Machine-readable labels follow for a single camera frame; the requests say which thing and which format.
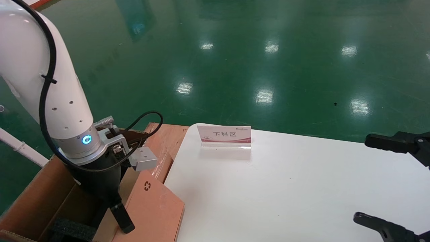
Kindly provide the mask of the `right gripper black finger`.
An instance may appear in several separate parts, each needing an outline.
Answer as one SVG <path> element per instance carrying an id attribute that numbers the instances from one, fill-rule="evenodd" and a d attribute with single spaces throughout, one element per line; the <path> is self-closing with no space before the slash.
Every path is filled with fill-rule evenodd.
<path id="1" fill-rule="evenodd" d="M 430 132 L 414 134 L 399 131 L 393 136 L 368 134 L 365 145 L 393 153 L 410 153 L 424 167 L 430 167 Z"/>
<path id="2" fill-rule="evenodd" d="M 356 212 L 353 221 L 359 225 L 377 231 L 384 242 L 429 242 L 430 231 L 415 234 L 407 228 L 386 221 L 376 216 L 370 216 L 362 212 Z"/>

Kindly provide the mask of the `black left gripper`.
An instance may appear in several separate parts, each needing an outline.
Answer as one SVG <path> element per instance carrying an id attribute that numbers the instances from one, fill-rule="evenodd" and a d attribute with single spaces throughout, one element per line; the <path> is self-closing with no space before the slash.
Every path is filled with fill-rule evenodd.
<path id="1" fill-rule="evenodd" d="M 69 167 L 69 172 L 84 191 L 98 197 L 108 205 L 100 205 L 95 210 L 90 222 L 91 227 L 98 228 L 108 208 L 110 208 L 118 226 L 124 234 L 128 234 L 135 229 L 135 225 L 119 195 L 120 166 L 117 165 L 112 169 L 101 172 L 87 172 Z"/>

